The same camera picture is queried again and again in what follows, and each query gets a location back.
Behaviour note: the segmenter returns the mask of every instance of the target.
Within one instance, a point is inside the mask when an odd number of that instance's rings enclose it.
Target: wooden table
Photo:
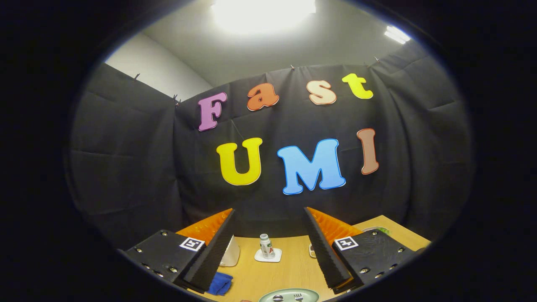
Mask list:
[[[354,227],[359,230],[370,227],[386,228],[393,239],[412,250],[426,247],[431,243],[383,215],[356,224]],[[272,245],[282,250],[281,261],[278,263],[254,260],[253,256],[259,249],[259,238],[235,237],[235,240],[241,248],[237,265],[218,268],[219,272],[233,276],[231,288],[225,296],[215,296],[209,293],[201,296],[223,302],[240,302],[241,300],[257,302],[266,293],[292,287],[318,292],[321,296],[319,301],[337,296],[327,287],[317,259],[309,256],[310,241],[307,235],[271,238]]]

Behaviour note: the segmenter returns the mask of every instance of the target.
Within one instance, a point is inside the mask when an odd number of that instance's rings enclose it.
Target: white container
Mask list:
[[[261,246],[261,252],[263,253],[263,258],[265,259],[272,259],[276,256],[274,253],[274,249],[272,248],[272,242],[269,239],[269,236],[267,234],[261,234],[259,236],[261,239],[259,241],[259,245]]]
[[[241,254],[241,249],[238,247],[235,236],[231,236],[229,240],[228,248],[220,261],[220,266],[223,267],[234,267],[238,262],[238,257]]]

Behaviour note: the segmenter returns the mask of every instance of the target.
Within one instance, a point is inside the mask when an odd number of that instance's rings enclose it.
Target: bottle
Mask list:
[[[261,234],[259,238],[261,238],[259,245],[261,246],[261,252],[263,253],[263,258],[272,259],[276,257],[276,254],[274,253],[274,249],[272,248],[272,242],[270,241],[269,236],[267,234]]]

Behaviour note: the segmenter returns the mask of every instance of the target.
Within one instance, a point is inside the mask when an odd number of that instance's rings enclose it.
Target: blue letter m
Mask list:
[[[310,191],[315,189],[319,172],[323,179],[319,183],[321,189],[332,189],[345,185],[345,179],[341,177],[337,162],[336,148],[339,142],[336,139],[325,139],[317,143],[313,160],[310,162],[297,146],[288,146],[278,150],[277,154],[284,160],[285,178],[287,186],[284,194],[292,195],[301,193],[304,188],[299,185],[298,177]]]

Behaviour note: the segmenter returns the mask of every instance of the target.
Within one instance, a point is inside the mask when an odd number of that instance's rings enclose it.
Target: blue cloth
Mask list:
[[[221,272],[216,272],[216,275],[214,275],[211,286],[207,292],[210,294],[223,296],[231,286],[231,279],[233,279],[233,277],[222,274]]]

